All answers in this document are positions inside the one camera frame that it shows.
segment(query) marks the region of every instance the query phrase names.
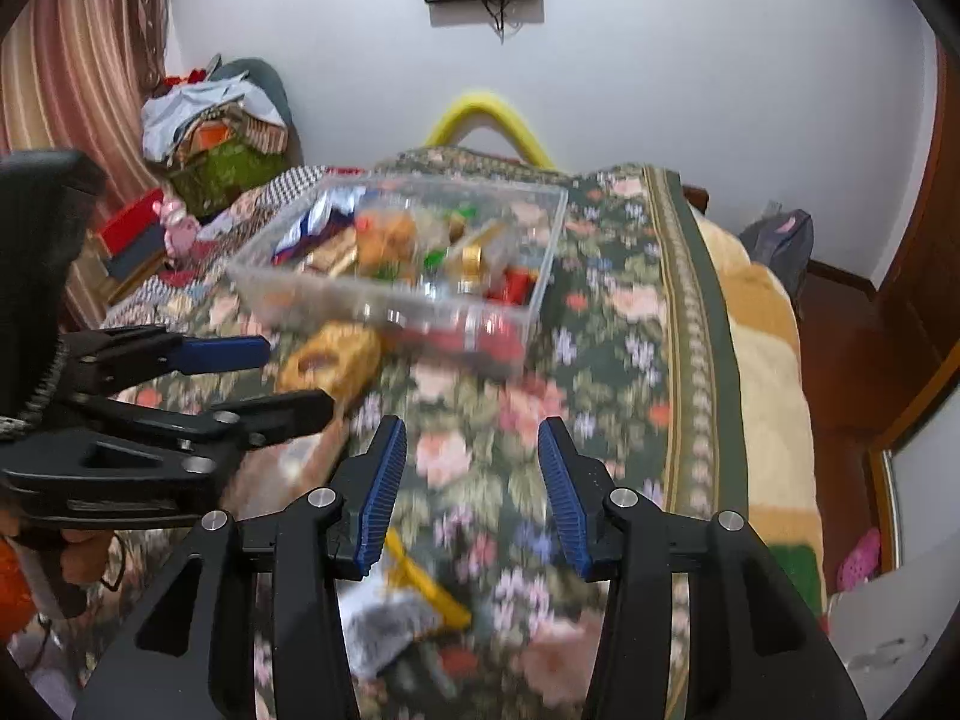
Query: gray bag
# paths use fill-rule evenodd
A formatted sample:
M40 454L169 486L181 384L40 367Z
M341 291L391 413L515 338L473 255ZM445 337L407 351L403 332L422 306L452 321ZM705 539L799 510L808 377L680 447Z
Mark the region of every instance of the gray bag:
M740 233L740 242L752 261L773 271L796 306L813 254L810 214L798 209L762 218Z

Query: checkered cloth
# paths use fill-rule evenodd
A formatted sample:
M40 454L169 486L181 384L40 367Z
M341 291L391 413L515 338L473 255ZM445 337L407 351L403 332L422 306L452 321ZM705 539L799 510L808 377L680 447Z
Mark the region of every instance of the checkered cloth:
M235 252L243 247L280 208L300 197L328 172L355 172L337 167L291 167L267 184L256 199L253 213L246 220L233 221L232 208L213 220L208 227L223 228L215 232L213 252L205 257L196 277L189 284L173 287L153 275L107 313L102 327L120 327L128 324L176 324L176 312L167 310L185 298L194 305L210 287L219 281L224 268Z

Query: hand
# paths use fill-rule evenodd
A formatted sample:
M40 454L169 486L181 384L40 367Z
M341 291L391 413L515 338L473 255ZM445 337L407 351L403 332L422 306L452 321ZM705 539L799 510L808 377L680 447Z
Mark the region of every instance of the hand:
M20 521L0 509L0 536L16 536ZM61 531L67 546L61 555L61 570L70 584L90 584L104 575L113 531Z

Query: striped curtain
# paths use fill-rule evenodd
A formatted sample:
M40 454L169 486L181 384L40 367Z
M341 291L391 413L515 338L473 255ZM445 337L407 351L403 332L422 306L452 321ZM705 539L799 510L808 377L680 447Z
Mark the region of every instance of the striped curtain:
M109 177L92 224L157 184L140 108L163 74L166 0L30 0L0 45L0 152L80 148Z

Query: green floral blanket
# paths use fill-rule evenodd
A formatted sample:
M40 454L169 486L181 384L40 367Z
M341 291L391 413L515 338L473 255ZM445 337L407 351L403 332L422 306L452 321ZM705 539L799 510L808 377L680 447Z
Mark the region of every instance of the green floral blanket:
M739 379L709 255L675 173L622 165L567 176L429 148L383 172L429 172L559 184L565 235L528 371L506 383L391 360L352 421L366 445L384 413L407 424L409 455L392 523L413 559L472 611L467 632L409 647L376 680L357 683L363 717L575 718L589 684L606 602L603 586L566 566L536 462L536 428L562 416L584 454L623 485L692 517L746 512ZM515 209L522 214L538 209ZM196 305L180 295L168 320L198 335L263 333L262 371L174 376L128 391L147 405L193 412L264 394L302 338L265 328L227 279ZM127 322L148 322L131 306ZM119 593L99 590L69 640L88 673L178 536L130 533ZM683 715L688 586L674 584L669 713ZM258 594L254 675L260 717L272 717L269 594Z

